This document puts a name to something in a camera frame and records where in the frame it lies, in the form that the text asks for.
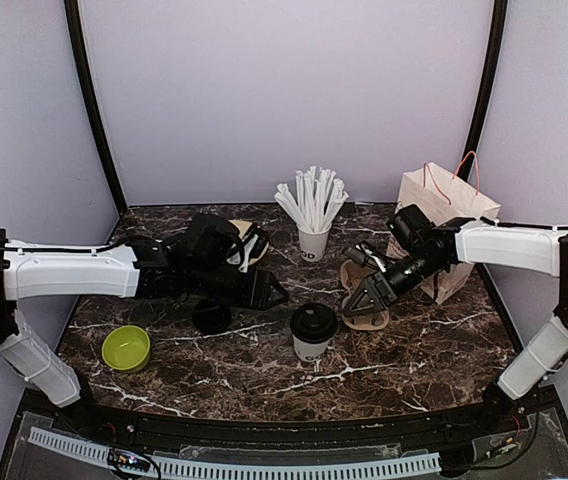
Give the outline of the black coffee cup lid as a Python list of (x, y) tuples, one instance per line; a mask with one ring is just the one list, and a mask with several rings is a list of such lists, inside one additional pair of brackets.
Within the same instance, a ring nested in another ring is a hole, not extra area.
[(298, 307), (290, 318), (290, 330), (299, 340), (318, 344), (330, 340), (338, 330), (335, 312), (325, 304), (309, 302)]

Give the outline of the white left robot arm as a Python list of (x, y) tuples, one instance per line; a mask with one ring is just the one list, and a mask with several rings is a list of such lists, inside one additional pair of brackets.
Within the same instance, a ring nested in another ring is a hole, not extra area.
[(84, 436), (105, 427), (104, 412), (89, 400), (79, 374), (42, 341), (18, 313), (20, 300), (48, 296), (157, 299), (196, 295), (240, 309), (266, 311), (289, 299), (275, 275), (241, 271), (228, 262), (236, 248), (227, 234), (163, 241), (134, 236), (103, 246), (49, 246), (10, 241), (0, 229), (0, 356), (34, 384)]

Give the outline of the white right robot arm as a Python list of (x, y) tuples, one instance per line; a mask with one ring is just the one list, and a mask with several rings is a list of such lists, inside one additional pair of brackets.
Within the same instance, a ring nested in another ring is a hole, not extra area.
[(510, 400), (524, 397), (568, 358), (568, 225), (471, 217), (435, 225), (405, 211), (388, 227), (406, 255), (374, 267), (348, 298), (345, 317), (387, 311), (427, 278), (461, 266), (500, 273), (507, 299), (520, 301), (515, 312), (547, 315), (529, 327), (526, 345), (495, 380), (498, 395), (475, 410), (481, 432), (498, 432), (513, 416)]

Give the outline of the white paper coffee cup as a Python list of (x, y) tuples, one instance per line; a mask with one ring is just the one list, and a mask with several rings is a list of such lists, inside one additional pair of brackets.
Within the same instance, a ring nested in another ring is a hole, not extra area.
[(326, 352), (333, 340), (333, 335), (315, 339), (293, 332), (292, 338), (294, 352), (298, 359), (302, 362), (315, 362)]

